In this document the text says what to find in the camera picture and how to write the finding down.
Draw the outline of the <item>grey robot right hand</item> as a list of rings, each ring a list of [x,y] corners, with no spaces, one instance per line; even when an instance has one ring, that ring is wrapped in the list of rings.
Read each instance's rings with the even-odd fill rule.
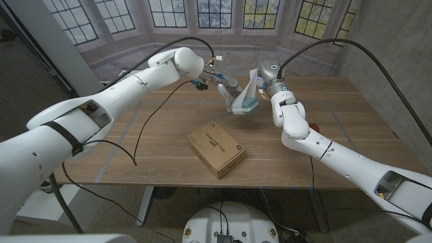
[[[271,96],[281,91],[287,91],[288,89],[285,83],[286,71],[282,70],[281,78],[277,77],[280,68],[281,65],[277,60],[264,60],[260,61],[258,64],[258,71],[264,79],[267,91]]]

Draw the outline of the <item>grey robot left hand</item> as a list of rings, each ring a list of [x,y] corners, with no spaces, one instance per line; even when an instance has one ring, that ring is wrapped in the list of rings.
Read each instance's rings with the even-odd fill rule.
[[[217,87],[220,95],[223,98],[228,112],[232,112],[232,103],[243,91],[238,81],[230,76],[222,74],[218,71],[203,70],[199,78],[206,82],[210,82]]]

